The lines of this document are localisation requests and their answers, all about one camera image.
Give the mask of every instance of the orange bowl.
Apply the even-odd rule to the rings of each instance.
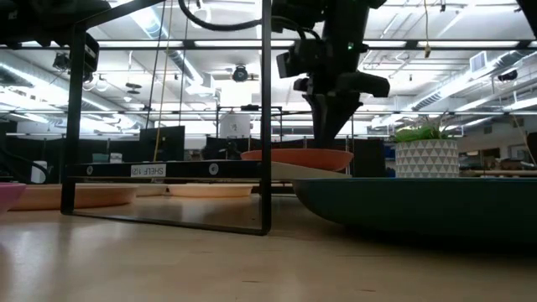
[[[303,167],[341,171],[351,163],[354,154],[340,150],[314,148],[272,149],[272,161]],[[241,154],[243,160],[261,160],[261,150]]]

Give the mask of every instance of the white plant pot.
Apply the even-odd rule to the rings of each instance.
[[[455,140],[397,143],[395,163],[398,178],[459,177],[459,150]]]

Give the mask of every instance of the table surface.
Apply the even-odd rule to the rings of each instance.
[[[138,199],[92,212],[254,224],[257,201]],[[55,211],[0,217],[0,301],[535,301],[529,256],[350,234],[274,197],[266,237]]]

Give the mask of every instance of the black cable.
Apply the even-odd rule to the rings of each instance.
[[[185,0],[177,0],[179,3],[179,7],[181,11],[185,14],[185,16],[192,21],[193,23],[201,26],[204,29],[214,30],[214,31],[237,31],[237,30],[244,30],[244,29],[252,29],[258,25],[261,25],[261,19],[247,21],[243,23],[235,23],[235,24],[213,24],[208,23],[200,18],[197,18],[186,6]],[[305,39],[305,29],[301,28],[295,21],[284,18],[280,16],[273,16],[272,20],[278,23],[282,23],[287,25],[288,27],[291,27],[292,29],[296,30],[296,32],[299,34],[301,39]],[[321,39],[317,33],[313,34],[316,39]]]
[[[166,9],[166,5],[163,5],[162,6],[162,18],[160,19],[159,42],[157,42],[157,48],[160,47],[160,41],[162,40],[162,28],[164,27],[164,12],[165,12],[165,9]],[[151,89],[149,90],[148,118],[145,120],[145,129],[146,130],[147,130],[148,126],[149,126],[149,118],[151,117],[151,105],[153,103],[154,78],[157,75],[157,62],[158,61],[159,61],[159,51],[157,50],[157,54],[155,55],[155,58],[154,58],[153,79],[151,80]]]
[[[289,18],[280,17],[280,16],[273,16],[272,20],[275,21],[276,23],[280,23],[283,25],[287,25],[288,27],[291,27],[298,33],[301,39],[305,39],[305,29],[301,28],[295,21]]]
[[[198,8],[201,8],[200,0],[196,0],[196,4]],[[188,36],[188,25],[189,23],[188,23],[188,18],[187,18],[185,22],[185,39]],[[183,70],[185,70],[185,63],[186,63],[186,49],[183,50],[183,66],[181,69],[181,93],[180,93],[180,99],[179,99],[179,126],[181,125],[181,120],[182,120],[181,114],[183,114],[183,92],[185,91],[185,72]]]
[[[215,31],[236,31],[236,30],[243,30],[243,29],[251,29],[258,25],[261,25],[261,20],[252,20],[247,21],[243,23],[236,23],[236,24],[213,24],[208,23],[200,18],[197,18],[189,9],[186,7],[185,0],[178,0],[179,7],[181,11],[185,14],[185,16],[190,19],[190,21],[194,22],[195,24],[201,26],[204,29],[209,30],[215,30]]]

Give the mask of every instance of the white container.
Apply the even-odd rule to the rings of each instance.
[[[229,113],[220,121],[221,138],[250,137],[250,115]]]
[[[395,165],[397,178],[459,177],[459,149],[450,139],[397,143]]]
[[[45,161],[36,160],[36,161],[34,161],[34,164],[38,164],[41,167],[43,167],[44,169],[47,169],[47,162],[45,162]],[[31,176],[30,180],[32,180],[32,182],[35,183],[35,184],[43,184],[44,181],[46,180],[46,177],[44,176],[43,171],[41,171],[40,169],[32,166],[32,176]]]

